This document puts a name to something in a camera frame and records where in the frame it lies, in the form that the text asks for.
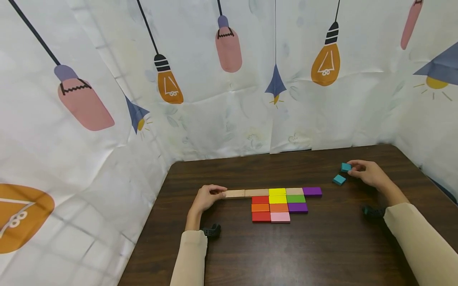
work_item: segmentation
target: beige sleeve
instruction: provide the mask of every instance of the beige sleeve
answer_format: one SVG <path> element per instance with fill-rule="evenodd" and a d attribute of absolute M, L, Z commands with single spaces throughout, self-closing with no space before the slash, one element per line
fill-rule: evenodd
<path fill-rule="evenodd" d="M 415 206 L 390 206 L 384 219 L 420 286 L 458 285 L 458 254 Z"/>
<path fill-rule="evenodd" d="M 184 232 L 170 286 L 203 286 L 206 254 L 207 237 L 203 231 Z"/>

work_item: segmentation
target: light bulb illustration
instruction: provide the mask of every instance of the light bulb illustration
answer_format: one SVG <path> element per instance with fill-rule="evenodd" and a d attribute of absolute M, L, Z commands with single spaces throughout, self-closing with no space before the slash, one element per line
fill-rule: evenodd
<path fill-rule="evenodd" d="M 158 51 L 156 42 L 153 38 L 153 34 L 151 33 L 151 29 L 148 25 L 145 12 L 143 12 L 140 0 L 137 0 L 137 4 L 138 8 L 140 9 L 140 12 L 142 13 L 146 28 L 148 29 L 149 37 L 151 38 L 151 42 L 153 43 L 154 50 L 156 51 L 156 55 L 154 56 L 154 64 L 156 65 L 156 69 L 158 70 L 159 93 L 165 102 L 171 104 L 181 104 L 184 101 L 183 93 L 181 92 L 181 89 L 178 86 L 178 83 L 176 82 L 174 75 L 172 74 L 169 61 L 167 61 L 167 59 Z"/>
<path fill-rule="evenodd" d="M 226 72 L 236 72 L 242 66 L 242 52 L 237 33 L 229 27 L 229 21 L 223 15 L 221 3 L 218 0 L 219 18 L 218 31 L 215 36 L 216 50 L 218 52 L 221 68 Z"/>
<path fill-rule="evenodd" d="M 404 31 L 401 37 L 401 48 L 405 50 L 409 43 L 410 37 L 414 32 L 415 24 L 417 23 L 418 16 L 420 15 L 421 8 L 423 7 L 423 0 L 414 0 L 414 3 L 409 11 L 407 22 L 405 23 Z"/>
<path fill-rule="evenodd" d="M 132 128 L 135 131 L 135 134 L 138 134 L 139 131 L 148 130 L 149 129 L 145 126 L 146 124 L 151 124 L 152 122 L 147 122 L 145 116 L 149 113 L 144 108 L 141 108 L 138 105 L 133 104 L 127 97 L 125 97 L 127 101 L 127 108 L 129 109 L 129 114 L 132 120 Z"/>
<path fill-rule="evenodd" d="M 427 86 L 432 89 L 432 99 L 436 98 L 436 92 L 447 87 L 449 84 L 458 85 L 458 43 L 455 43 L 432 61 L 416 71 L 414 75 L 426 76 L 426 81 L 414 87 Z M 445 91 L 440 91 L 449 101 L 453 101 Z"/>
<path fill-rule="evenodd" d="M 54 210 L 53 198 L 38 189 L 0 184 L 0 254 L 18 250 Z"/>
<path fill-rule="evenodd" d="M 113 126 L 115 124 L 113 118 L 92 86 L 87 81 L 80 79 L 69 66 L 60 64 L 16 2 L 14 0 L 9 0 L 9 2 L 57 65 L 54 68 L 54 74 L 60 80 L 57 93 L 64 106 L 83 127 L 90 131 L 99 131 Z"/>
<path fill-rule="evenodd" d="M 278 72 L 277 67 L 277 0 L 275 0 L 275 66 L 273 67 L 272 79 L 270 80 L 269 86 L 266 89 L 266 93 L 271 93 L 273 95 L 273 100 L 269 103 L 273 103 L 277 109 L 277 102 L 283 102 L 280 99 L 280 93 L 286 90 L 283 80 Z"/>
<path fill-rule="evenodd" d="M 324 47 L 318 53 L 312 65 L 311 78 L 314 83 L 321 86 L 331 85 L 336 81 L 340 71 L 340 54 L 337 47 L 337 36 L 339 24 L 337 15 L 339 13 L 340 0 L 337 4 L 337 12 L 334 23 L 329 28 L 324 41 Z"/>

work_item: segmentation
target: green block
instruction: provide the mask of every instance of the green block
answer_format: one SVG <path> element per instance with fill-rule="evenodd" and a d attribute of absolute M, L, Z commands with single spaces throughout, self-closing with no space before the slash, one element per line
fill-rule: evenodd
<path fill-rule="evenodd" d="M 287 195 L 286 200 L 288 203 L 305 203 L 305 197 L 303 194 Z"/>

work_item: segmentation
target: curtain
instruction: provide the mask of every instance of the curtain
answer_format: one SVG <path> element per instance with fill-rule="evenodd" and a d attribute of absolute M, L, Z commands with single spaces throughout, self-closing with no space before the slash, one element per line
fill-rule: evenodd
<path fill-rule="evenodd" d="M 1 285 L 116 285 L 176 161 L 390 143 L 458 196 L 454 1 L 10 2 Z"/>

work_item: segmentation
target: forearm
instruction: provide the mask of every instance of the forearm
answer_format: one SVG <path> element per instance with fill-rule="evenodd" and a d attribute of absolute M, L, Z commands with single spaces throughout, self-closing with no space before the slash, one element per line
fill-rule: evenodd
<path fill-rule="evenodd" d="M 415 206 L 401 203 L 388 207 L 384 219 L 398 240 L 419 285 L 456 285 L 458 254 Z"/>
<path fill-rule="evenodd" d="M 206 253 L 207 237 L 203 231 L 185 231 L 170 286 L 203 286 Z"/>
<path fill-rule="evenodd" d="M 402 193 L 401 189 L 391 180 L 381 187 L 377 188 L 382 193 L 388 203 L 388 206 L 398 205 L 402 203 L 410 204 L 409 200 Z"/>
<path fill-rule="evenodd" d="M 188 212 L 188 217 L 186 218 L 185 231 L 199 230 L 201 217 L 202 217 L 202 212 L 191 208 Z"/>

